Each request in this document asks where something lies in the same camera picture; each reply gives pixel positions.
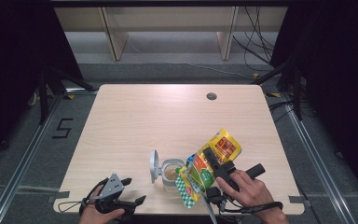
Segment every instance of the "floor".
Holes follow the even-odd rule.
[[[244,33],[235,36],[247,45]],[[263,36],[273,45],[277,34],[265,33]],[[251,53],[244,54],[244,49],[236,42],[231,47],[229,60],[223,61],[214,33],[130,33],[118,62],[111,60],[103,33],[67,33],[67,37],[85,80],[94,86],[133,82],[249,84],[254,76],[262,76],[271,69]],[[255,44],[249,48],[268,59],[262,48]],[[277,93],[277,80],[279,76],[264,83],[263,91]],[[65,86],[77,88],[71,83],[65,83]],[[0,210],[0,222],[78,222],[78,214],[58,214],[52,210],[52,202],[95,99],[95,94],[83,91],[71,94],[74,99],[52,97],[49,100],[53,113],[45,126],[38,125],[39,105],[30,106],[7,137],[9,148],[0,150],[0,204],[5,206]],[[289,91],[266,100],[269,105],[275,105],[290,97]],[[317,113],[308,105],[306,95],[301,108],[302,121],[296,119],[290,105],[271,109],[293,175],[307,205],[303,215],[289,216],[289,220],[292,223],[358,223],[358,182],[345,160],[335,155],[337,149]],[[65,118],[76,121],[70,123],[70,137],[53,138],[62,134],[57,127]],[[210,222],[208,217],[194,218],[186,222]],[[185,222],[183,217],[156,219],[143,216],[136,217],[133,222],[141,220],[146,223]],[[259,222],[247,216],[242,223]]]

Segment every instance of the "person's right hand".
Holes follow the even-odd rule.
[[[263,181],[252,179],[242,170],[236,170],[230,177],[238,184],[240,191],[236,191],[221,177],[217,177],[216,182],[227,195],[237,200],[242,206],[252,207],[274,202]],[[289,223],[286,215],[278,207],[260,211],[254,213],[254,215],[263,220],[264,223]]]

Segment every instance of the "gray carpet floor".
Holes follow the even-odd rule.
[[[201,68],[189,64],[80,64],[85,80],[99,87],[104,83],[205,83],[205,84],[249,84],[255,72],[244,64],[209,64],[210,68]],[[270,69],[268,66],[255,65],[258,69]],[[263,84],[264,92],[277,92],[275,77]],[[64,83],[66,87],[75,87]],[[94,94],[77,94],[74,99],[63,99],[52,116],[46,134],[37,149],[21,185],[16,192],[2,223],[77,223],[78,214],[59,214],[54,212],[48,198],[58,192],[66,169],[76,148],[87,116],[95,99]],[[269,105],[279,103],[282,99],[266,98]],[[303,122],[323,157],[328,171],[350,206],[358,221],[358,182],[346,162],[335,155],[335,145],[329,134],[317,118],[306,98],[302,107]],[[0,150],[0,194],[11,178],[22,154],[31,142],[38,127],[39,105],[24,111],[11,134],[7,137],[9,148]],[[340,223],[330,198],[315,172],[301,139],[290,120],[286,108],[276,108],[272,117],[289,160],[293,175],[298,185],[311,199],[312,207],[307,206],[304,214],[289,216],[292,223]],[[55,139],[62,135],[57,131],[61,119],[73,119],[65,123],[71,128],[67,138]],[[146,217],[137,216],[133,223],[211,223],[209,217]],[[242,223],[259,223],[254,217],[246,216]]]

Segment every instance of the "white desk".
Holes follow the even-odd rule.
[[[207,99],[209,92],[217,99]],[[283,203],[283,211],[302,214],[303,204],[289,203],[289,196],[299,196],[296,183],[264,94],[253,85],[101,86],[60,188],[70,191],[70,197],[57,199],[54,209],[80,201],[99,181],[117,173],[132,178],[120,200],[146,195],[135,214],[206,215],[202,202],[188,209],[179,194],[165,192],[161,177],[151,183],[150,152],[158,151],[160,163],[185,161],[221,128],[242,146],[236,167],[247,170],[262,163],[266,172],[259,179]]]

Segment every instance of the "green checkered pattern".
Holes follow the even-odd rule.
[[[191,208],[196,204],[190,195],[186,193],[186,184],[182,177],[178,176],[175,180],[176,187],[179,189],[180,196],[182,197],[183,203],[187,208]]]

